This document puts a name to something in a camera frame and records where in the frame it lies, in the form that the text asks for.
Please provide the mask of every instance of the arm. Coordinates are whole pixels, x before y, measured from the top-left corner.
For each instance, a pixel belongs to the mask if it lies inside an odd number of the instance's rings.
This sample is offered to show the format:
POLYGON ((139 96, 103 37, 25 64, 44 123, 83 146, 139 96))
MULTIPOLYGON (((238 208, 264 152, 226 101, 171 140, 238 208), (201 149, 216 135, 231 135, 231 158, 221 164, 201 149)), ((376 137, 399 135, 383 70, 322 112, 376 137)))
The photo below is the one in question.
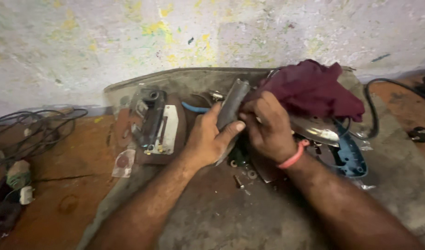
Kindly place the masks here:
MULTIPOLYGON (((240 116, 246 122, 252 145, 261 154, 280 164, 297 151, 288 114, 270 92, 247 103, 240 116)), ((286 173, 341 249, 425 249, 368 193, 331 173, 308 154, 287 168, 286 173)))
POLYGON ((182 191, 203 166, 216 162, 231 139, 245 128, 229 124, 219 133, 215 126, 220 104, 197 116, 186 147, 146 189, 114 212, 100 227, 89 249, 153 249, 168 213, 182 191))

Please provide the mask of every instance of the rubber band bracelet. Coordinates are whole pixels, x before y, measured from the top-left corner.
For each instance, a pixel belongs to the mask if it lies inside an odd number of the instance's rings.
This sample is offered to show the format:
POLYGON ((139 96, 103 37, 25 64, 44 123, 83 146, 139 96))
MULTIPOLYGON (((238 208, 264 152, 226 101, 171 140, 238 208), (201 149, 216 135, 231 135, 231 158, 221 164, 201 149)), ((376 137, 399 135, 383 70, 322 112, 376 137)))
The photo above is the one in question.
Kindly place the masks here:
POLYGON ((309 144, 310 144, 310 141, 306 139, 299 141, 297 153, 295 153, 291 158, 289 158, 282 164, 278 165, 277 167, 280 169, 287 169, 288 167, 296 163, 299 160, 299 158, 302 156, 302 154, 304 154, 305 147, 308 146, 309 144))

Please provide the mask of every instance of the white wall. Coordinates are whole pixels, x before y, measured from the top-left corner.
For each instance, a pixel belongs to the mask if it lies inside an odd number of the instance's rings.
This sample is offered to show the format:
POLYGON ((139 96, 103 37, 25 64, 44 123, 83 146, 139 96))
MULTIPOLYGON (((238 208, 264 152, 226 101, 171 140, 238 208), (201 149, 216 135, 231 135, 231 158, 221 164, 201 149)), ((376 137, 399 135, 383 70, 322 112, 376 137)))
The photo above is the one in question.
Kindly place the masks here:
POLYGON ((104 87, 166 69, 307 58, 425 69, 425 0, 0 0, 0 115, 108 106, 104 87))

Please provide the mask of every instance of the maroon cloth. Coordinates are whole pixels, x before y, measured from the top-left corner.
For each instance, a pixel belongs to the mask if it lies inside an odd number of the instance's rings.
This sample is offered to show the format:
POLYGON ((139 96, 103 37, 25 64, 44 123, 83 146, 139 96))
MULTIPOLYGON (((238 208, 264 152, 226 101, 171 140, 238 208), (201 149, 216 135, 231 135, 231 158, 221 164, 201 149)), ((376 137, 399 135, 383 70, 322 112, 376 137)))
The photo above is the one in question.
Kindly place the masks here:
POLYGON ((361 122, 365 112, 363 103, 337 82, 340 74, 342 68, 338 63, 328 68, 305 60, 282 67, 270 79, 261 80, 257 90, 247 95, 244 102, 257 99, 267 90, 295 115, 351 117, 354 122, 361 122))

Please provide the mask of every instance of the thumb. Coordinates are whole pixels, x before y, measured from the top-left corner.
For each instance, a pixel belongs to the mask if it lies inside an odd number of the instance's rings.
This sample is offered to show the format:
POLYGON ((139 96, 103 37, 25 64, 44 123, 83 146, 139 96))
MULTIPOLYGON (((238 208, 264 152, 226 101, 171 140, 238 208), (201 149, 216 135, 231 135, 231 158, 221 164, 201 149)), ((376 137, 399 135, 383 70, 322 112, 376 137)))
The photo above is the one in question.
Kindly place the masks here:
POLYGON ((219 141, 222 145, 228 146, 229 142, 238 133, 245 129, 245 123, 238 121, 228 124, 225 129, 215 137, 216 141, 219 141))

